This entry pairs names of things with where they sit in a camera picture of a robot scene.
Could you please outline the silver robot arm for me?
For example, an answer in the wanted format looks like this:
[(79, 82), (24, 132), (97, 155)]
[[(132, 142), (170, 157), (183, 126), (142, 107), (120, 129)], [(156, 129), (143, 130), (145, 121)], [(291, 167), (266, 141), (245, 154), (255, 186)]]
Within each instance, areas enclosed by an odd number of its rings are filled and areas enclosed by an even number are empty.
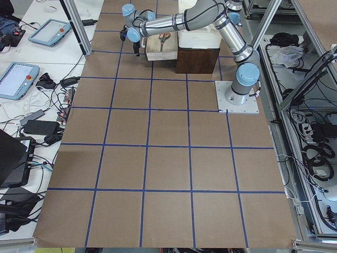
[(125, 20), (121, 39), (129, 39), (137, 52), (143, 37), (177, 32), (179, 46), (196, 40), (191, 48), (215, 48), (223, 40), (237, 64), (235, 79), (224, 92), (228, 103), (241, 106), (250, 96), (253, 85), (258, 82), (260, 70), (259, 53), (248, 44), (232, 21), (242, 7), (239, 1), (196, 1), (180, 13), (157, 18), (150, 9), (139, 10), (133, 4), (122, 6)]
[(228, 0), (226, 1), (227, 14), (231, 22), (235, 26), (240, 26), (241, 15), (240, 12), (243, 7), (243, 0)]

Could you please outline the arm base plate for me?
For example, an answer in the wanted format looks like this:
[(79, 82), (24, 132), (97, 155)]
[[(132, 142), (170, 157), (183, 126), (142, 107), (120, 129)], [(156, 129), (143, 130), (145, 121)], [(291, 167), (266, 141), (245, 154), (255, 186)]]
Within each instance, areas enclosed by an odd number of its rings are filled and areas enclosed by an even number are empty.
[(238, 95), (232, 90), (232, 81), (215, 81), (217, 107), (219, 113), (259, 114), (254, 88), (249, 94)]

